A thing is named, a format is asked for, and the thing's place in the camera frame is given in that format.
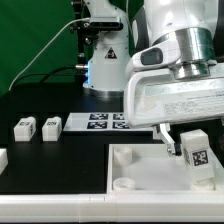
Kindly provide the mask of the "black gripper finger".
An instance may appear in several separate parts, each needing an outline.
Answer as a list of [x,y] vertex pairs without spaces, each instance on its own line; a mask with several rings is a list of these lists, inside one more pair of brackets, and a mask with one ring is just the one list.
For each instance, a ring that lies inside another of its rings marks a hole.
[[153,127],[153,138],[161,140],[166,145],[169,156],[181,156],[181,148],[170,136],[170,130],[171,128],[169,123],[157,124]]

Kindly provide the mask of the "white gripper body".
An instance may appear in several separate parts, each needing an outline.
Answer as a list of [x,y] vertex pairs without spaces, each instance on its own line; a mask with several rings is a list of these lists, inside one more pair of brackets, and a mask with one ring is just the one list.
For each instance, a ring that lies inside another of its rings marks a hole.
[[176,80],[169,69],[138,72],[124,92],[124,117],[131,128],[181,124],[224,116],[224,68],[204,78]]

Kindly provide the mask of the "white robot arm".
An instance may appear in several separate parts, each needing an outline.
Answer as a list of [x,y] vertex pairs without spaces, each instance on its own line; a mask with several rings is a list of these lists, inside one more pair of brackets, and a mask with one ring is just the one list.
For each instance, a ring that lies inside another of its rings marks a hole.
[[224,0],[144,0],[128,52],[125,14],[108,0],[84,0],[96,35],[85,90],[124,95],[133,128],[152,126],[176,153],[173,124],[224,116]]

